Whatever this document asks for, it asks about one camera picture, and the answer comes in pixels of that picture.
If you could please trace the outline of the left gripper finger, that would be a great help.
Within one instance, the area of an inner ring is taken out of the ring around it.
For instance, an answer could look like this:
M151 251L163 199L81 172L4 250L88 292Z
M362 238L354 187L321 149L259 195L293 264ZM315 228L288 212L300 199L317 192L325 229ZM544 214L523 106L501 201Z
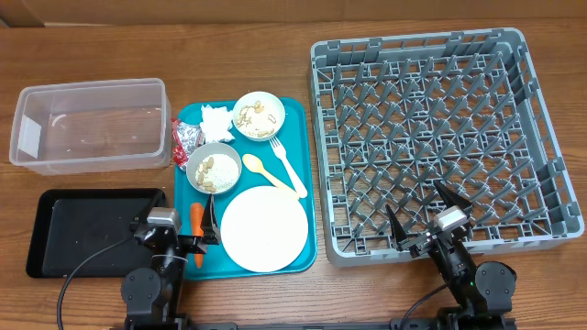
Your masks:
M137 213L135 216L135 222L138 224L145 223L153 208L164 206L165 193L161 190L158 190L154 193L153 197L148 201L148 203Z
M202 215L200 228L203 230L204 242L208 245L219 245L221 242L219 226L216 220L215 198L208 196Z

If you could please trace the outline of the pink round plate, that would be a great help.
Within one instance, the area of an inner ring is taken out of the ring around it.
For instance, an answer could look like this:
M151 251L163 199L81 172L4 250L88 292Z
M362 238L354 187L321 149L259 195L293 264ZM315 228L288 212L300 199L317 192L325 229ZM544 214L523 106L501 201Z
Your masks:
M308 238L305 209L289 193L257 186L238 194L221 219L221 242L241 268L258 273L281 270L301 254Z

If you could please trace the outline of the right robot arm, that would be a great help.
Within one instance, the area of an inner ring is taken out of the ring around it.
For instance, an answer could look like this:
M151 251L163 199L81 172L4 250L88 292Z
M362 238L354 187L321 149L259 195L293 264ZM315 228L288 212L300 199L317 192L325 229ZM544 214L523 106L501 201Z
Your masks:
M445 209L436 214L433 225L419 236L410 239L390 205L385 206L392 225L395 248L407 251L412 258L429 256L437 266L444 284L418 300L408 309L401 321L392 321L392 329L422 326L425 329L515 329L515 320L505 314L512 311L516 272L498 261L478 265L464 246L462 239L471 232L473 204L435 181L437 194ZM435 294L448 289L456 307L441 308L430 319L415 319L412 313Z

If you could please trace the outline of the yellow plastic spoon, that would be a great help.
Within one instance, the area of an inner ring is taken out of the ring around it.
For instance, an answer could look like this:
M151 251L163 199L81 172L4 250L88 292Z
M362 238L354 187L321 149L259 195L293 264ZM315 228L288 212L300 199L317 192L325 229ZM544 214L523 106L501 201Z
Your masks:
M277 179L275 176L270 174L264 168L262 161L258 157L252 154L244 154L242 156L242 163L249 171L262 175L274 187L281 189L283 192L286 192L290 197L293 197L295 200L299 199L297 192L285 183L283 183L282 181L280 181L279 179Z

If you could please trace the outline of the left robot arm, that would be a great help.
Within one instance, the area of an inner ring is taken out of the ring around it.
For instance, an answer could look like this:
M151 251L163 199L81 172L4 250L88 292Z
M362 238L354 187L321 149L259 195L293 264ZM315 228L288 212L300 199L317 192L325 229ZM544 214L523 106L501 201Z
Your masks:
M178 312L188 257L203 256L220 243L215 199L207 197L191 235L181 233L177 210L164 207L158 195L130 223L134 240L152 252L148 267L134 269L123 279L121 296L127 306L126 329L198 329Z

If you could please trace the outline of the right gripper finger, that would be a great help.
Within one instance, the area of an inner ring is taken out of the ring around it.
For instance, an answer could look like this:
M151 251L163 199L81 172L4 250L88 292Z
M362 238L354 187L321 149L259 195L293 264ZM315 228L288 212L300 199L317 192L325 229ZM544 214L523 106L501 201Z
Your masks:
M386 213L389 217L389 221L391 223L392 229L392 239L394 245L397 248L401 248L405 242L408 241L407 234L405 233L402 225L400 224L399 220L397 219L395 212L392 210L389 204L385 205Z
M463 212L470 212L472 210L471 201L460 196L456 192L453 192L441 181L434 181L434 186L447 208L458 206L458 208Z

